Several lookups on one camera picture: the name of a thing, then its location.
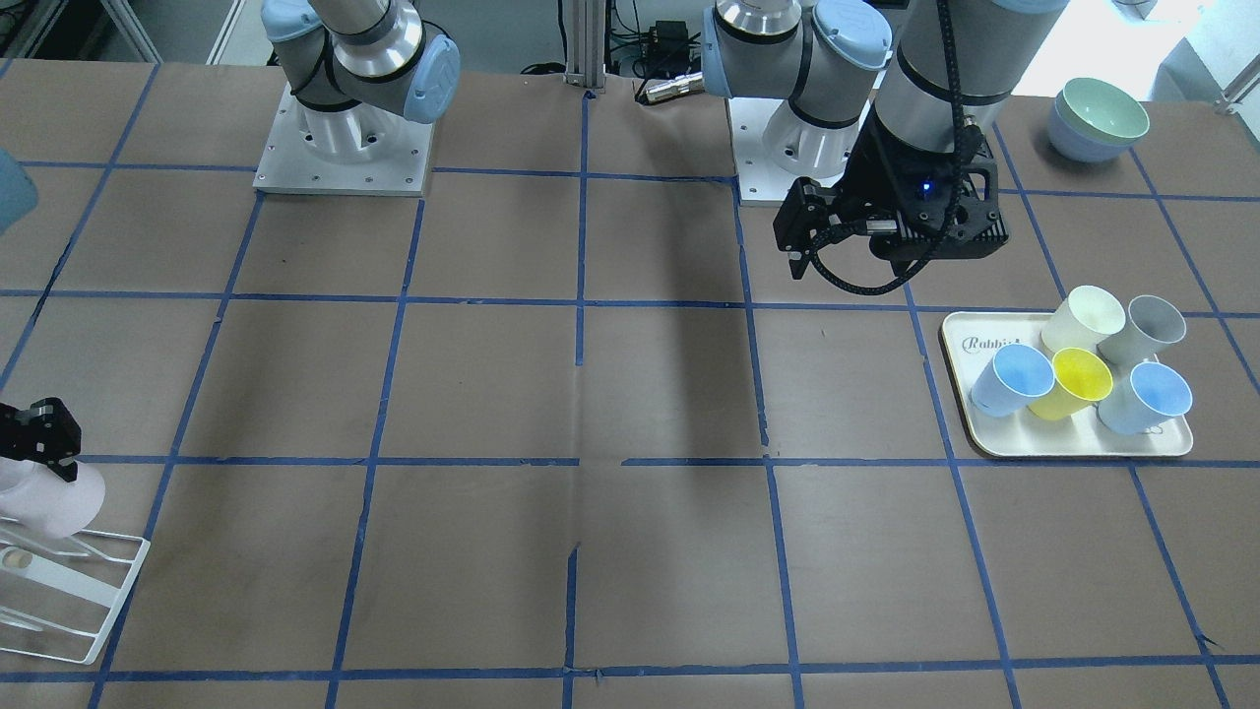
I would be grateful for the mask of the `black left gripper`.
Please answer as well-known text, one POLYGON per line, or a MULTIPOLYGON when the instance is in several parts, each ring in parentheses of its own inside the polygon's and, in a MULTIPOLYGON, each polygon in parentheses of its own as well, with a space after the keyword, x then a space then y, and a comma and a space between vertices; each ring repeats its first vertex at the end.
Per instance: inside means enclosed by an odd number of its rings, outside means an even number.
POLYGON ((818 268, 820 251, 850 235, 866 237, 869 254, 890 262, 896 278, 921 259, 985 259, 1007 246, 993 150, 971 107, 963 115, 960 167, 954 149, 914 147, 869 115, 834 185, 798 178, 772 220, 793 278, 818 268))

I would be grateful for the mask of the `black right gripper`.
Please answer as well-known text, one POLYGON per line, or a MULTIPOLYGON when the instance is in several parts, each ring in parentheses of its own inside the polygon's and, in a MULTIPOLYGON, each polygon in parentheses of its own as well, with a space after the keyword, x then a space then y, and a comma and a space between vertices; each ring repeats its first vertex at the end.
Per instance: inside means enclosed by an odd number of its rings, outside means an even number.
POLYGON ((35 400, 25 409, 1 404, 1 455, 10 461, 49 463, 66 484, 78 480, 82 429, 59 398, 35 400))

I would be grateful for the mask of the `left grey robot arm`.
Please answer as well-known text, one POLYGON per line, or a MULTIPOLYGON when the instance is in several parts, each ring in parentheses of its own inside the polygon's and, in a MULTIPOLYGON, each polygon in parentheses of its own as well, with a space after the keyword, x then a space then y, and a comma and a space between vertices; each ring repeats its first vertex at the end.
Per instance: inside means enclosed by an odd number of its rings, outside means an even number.
POLYGON ((716 1, 701 31, 709 94, 777 99, 764 144, 793 184, 772 220, 794 280, 903 286, 1011 234, 987 130, 1063 1, 716 1))

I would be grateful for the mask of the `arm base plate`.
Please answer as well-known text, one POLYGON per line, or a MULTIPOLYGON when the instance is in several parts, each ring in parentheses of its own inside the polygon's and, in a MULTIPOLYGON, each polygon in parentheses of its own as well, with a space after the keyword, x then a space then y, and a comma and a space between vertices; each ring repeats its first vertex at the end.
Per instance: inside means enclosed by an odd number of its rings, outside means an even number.
POLYGON ((871 98, 873 93, 866 96, 856 123, 842 128, 805 123, 784 99, 728 99, 730 144, 742 205, 777 207, 800 176, 825 186, 834 184, 845 173, 871 98))
POLYGON ((284 86, 253 188, 287 196, 425 196, 433 127, 358 105, 302 106, 284 86))

